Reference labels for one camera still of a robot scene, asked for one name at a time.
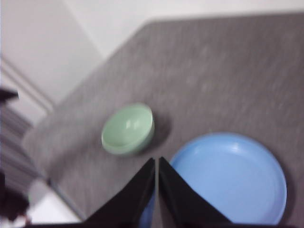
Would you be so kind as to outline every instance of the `black object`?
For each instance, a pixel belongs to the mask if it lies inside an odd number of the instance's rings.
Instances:
[[[0,170],[0,215],[13,221],[18,215],[24,215],[29,201],[19,192],[5,186],[5,176]]]
[[[159,188],[160,196],[178,228],[291,228],[231,223],[198,195],[163,157],[159,159]]]
[[[150,158],[130,182],[85,222],[137,226],[155,186],[155,161]]]
[[[0,104],[5,103],[8,99],[18,97],[18,93],[8,89],[0,88]]]
[[[135,228],[154,190],[155,162],[150,158],[129,183],[83,223],[27,225],[26,228]],[[179,228],[292,228],[233,224],[201,198],[163,158],[159,187]]]

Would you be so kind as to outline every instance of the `floor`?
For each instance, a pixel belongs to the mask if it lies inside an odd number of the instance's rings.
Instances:
[[[52,191],[43,181],[37,180],[29,190],[30,208],[28,215],[33,224],[37,223],[74,223],[79,218]],[[14,223],[6,219],[1,220],[1,228],[18,228],[25,224],[24,218],[15,220]]]

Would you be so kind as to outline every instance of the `plate rim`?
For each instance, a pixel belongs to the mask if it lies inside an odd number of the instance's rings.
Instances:
[[[177,160],[177,158],[180,156],[180,154],[182,153],[182,151],[184,151],[185,149],[187,149],[188,147],[191,147],[195,144],[197,144],[199,141],[204,140],[206,138],[209,137],[218,137],[218,136],[228,136],[228,137],[232,137],[232,138],[239,138],[242,139],[248,143],[252,143],[255,146],[260,147],[265,153],[267,153],[273,160],[274,162],[277,164],[277,166],[279,167],[279,173],[280,176],[284,182],[284,203],[282,205],[282,208],[280,209],[280,212],[278,213],[278,215],[276,216],[276,218],[271,221],[271,223],[267,223],[266,225],[277,225],[282,217],[283,214],[285,212],[285,208],[286,208],[286,204],[287,204],[287,183],[286,183],[286,178],[285,178],[285,174],[284,174],[284,170],[281,166],[281,164],[279,163],[279,161],[276,159],[276,157],[271,153],[271,151],[269,149],[267,149],[263,144],[261,144],[260,142],[258,142],[257,140],[250,138],[248,136],[242,135],[242,134],[238,134],[238,133],[232,133],[232,132],[214,132],[214,133],[207,133],[207,134],[203,134],[200,135],[190,141],[187,141],[183,146],[181,146],[178,151],[174,154],[174,156],[171,158],[170,160],[170,165],[174,168],[173,163]]]

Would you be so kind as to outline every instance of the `bowl rim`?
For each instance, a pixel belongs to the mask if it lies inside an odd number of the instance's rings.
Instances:
[[[127,109],[127,108],[131,108],[131,107],[142,107],[149,112],[149,115],[150,115],[151,118],[150,118],[150,121],[149,121],[149,128],[148,128],[147,132],[145,132],[145,134],[143,134],[138,139],[135,139],[132,142],[127,143],[127,144],[122,145],[122,146],[116,146],[116,145],[108,143],[105,140],[105,137],[104,137],[107,124],[109,123],[109,121],[111,121],[111,119],[113,119],[121,111],[123,111],[124,109]],[[148,105],[146,105],[144,103],[140,103],[140,102],[125,105],[122,108],[118,109],[114,114],[112,114],[107,119],[107,121],[105,122],[105,124],[103,126],[103,129],[102,129],[102,132],[101,132],[101,143],[102,143],[103,147],[105,148],[105,150],[107,150],[108,152],[110,152],[112,154],[126,154],[126,153],[129,153],[129,152],[133,151],[137,146],[139,146],[142,142],[145,141],[145,139],[151,133],[153,125],[154,125],[153,113],[152,113],[151,108]]]

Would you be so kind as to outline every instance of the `table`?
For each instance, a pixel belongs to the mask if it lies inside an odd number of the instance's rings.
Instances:
[[[155,137],[137,156],[113,156],[101,147],[101,129],[133,102],[151,107]],[[274,154],[288,185],[283,222],[303,227],[303,13],[147,23],[31,129],[23,146],[88,217],[148,158],[170,160],[210,132],[247,135]],[[152,226],[161,227],[158,202]]]

